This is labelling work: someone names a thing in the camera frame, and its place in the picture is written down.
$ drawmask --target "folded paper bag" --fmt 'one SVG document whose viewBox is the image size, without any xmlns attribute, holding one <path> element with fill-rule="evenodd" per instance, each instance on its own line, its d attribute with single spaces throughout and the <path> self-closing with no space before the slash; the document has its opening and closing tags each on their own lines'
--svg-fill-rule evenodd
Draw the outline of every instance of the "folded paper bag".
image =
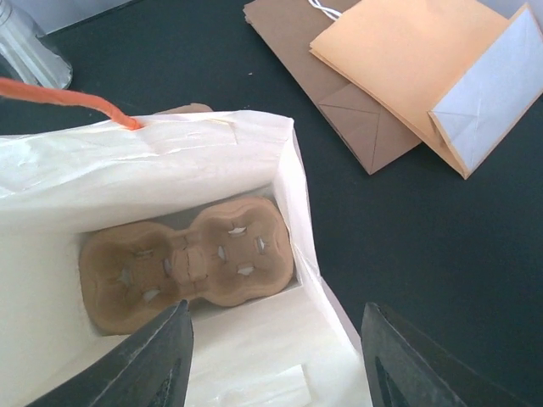
<svg viewBox="0 0 543 407">
<path fill-rule="evenodd" d="M 507 20 L 474 0 L 364 0 L 311 51 L 464 178 L 543 92 L 543 38 L 528 6 Z"/>
<path fill-rule="evenodd" d="M 345 11 L 357 0 L 327 0 Z M 307 0 L 255 0 L 246 20 L 304 89 L 368 174 L 420 143 L 371 96 L 311 55 L 309 44 L 333 22 Z"/>
</svg>

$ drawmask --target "cardboard cup holder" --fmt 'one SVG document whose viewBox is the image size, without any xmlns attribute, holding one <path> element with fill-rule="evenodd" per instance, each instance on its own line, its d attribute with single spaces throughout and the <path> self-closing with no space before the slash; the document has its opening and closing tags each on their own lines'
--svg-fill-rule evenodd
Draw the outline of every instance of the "cardboard cup holder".
<svg viewBox="0 0 543 407">
<path fill-rule="evenodd" d="M 275 205 L 249 197 L 210 206 L 181 231 L 152 221 L 99 231 L 79 266 L 92 321 L 127 334 L 183 299 L 232 307 L 279 293 L 294 258 Z"/>
</svg>

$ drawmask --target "orange string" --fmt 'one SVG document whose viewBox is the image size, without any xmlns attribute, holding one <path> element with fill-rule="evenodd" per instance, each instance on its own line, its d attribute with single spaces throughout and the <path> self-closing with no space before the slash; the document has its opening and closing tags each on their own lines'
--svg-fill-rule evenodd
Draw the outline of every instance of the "orange string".
<svg viewBox="0 0 543 407">
<path fill-rule="evenodd" d="M 49 89 L 47 87 L 27 85 L 23 82 L 0 78 L 0 96 L 34 103 L 82 106 L 106 114 L 114 122 L 127 127 L 129 130 L 137 130 L 143 127 L 139 121 L 122 113 L 119 108 L 107 100 L 86 93 Z"/>
</svg>

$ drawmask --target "glass jar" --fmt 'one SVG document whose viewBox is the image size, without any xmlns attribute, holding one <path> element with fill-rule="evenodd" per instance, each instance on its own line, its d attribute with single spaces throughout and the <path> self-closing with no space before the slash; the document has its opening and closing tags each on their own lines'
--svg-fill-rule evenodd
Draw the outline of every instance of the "glass jar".
<svg viewBox="0 0 543 407">
<path fill-rule="evenodd" d="M 8 0 L 0 0 L 0 63 L 14 79 L 31 85 L 65 89 L 71 83 L 71 65 L 36 21 Z"/>
</svg>

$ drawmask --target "brown paper bag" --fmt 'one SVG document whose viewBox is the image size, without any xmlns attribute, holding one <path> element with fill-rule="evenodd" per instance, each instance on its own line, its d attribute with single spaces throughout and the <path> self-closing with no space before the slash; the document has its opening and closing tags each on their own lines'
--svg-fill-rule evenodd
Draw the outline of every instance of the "brown paper bag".
<svg viewBox="0 0 543 407">
<path fill-rule="evenodd" d="M 326 5 L 344 11 L 356 1 Z M 369 174 L 420 143 L 387 109 L 309 53 L 310 42 L 333 22 L 307 0 L 256 0 L 244 12 Z"/>
<path fill-rule="evenodd" d="M 318 36 L 311 52 L 467 178 L 428 112 L 508 24 L 475 0 L 363 0 Z"/>
</svg>

